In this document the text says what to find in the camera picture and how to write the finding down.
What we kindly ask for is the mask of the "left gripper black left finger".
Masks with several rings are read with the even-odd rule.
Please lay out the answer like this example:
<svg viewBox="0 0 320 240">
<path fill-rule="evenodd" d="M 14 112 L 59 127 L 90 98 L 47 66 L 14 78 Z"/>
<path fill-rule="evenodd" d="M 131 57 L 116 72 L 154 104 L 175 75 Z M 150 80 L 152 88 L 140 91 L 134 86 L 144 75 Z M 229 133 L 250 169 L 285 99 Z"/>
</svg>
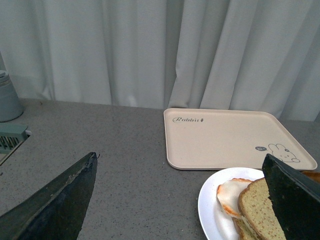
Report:
<svg viewBox="0 0 320 240">
<path fill-rule="evenodd" d="M 0 217 L 2 240 L 75 240 L 82 229 L 98 166 L 90 152 Z"/>
</svg>

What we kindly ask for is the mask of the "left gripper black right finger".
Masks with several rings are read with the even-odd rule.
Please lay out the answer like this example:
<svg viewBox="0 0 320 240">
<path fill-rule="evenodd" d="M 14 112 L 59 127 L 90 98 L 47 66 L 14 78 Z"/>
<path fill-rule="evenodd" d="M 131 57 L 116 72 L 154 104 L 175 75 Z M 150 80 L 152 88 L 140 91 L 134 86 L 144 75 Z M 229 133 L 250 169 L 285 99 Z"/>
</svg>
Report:
<svg viewBox="0 0 320 240">
<path fill-rule="evenodd" d="M 320 184 L 271 154 L 262 171 L 269 198 L 288 240 L 320 238 Z"/>
</svg>

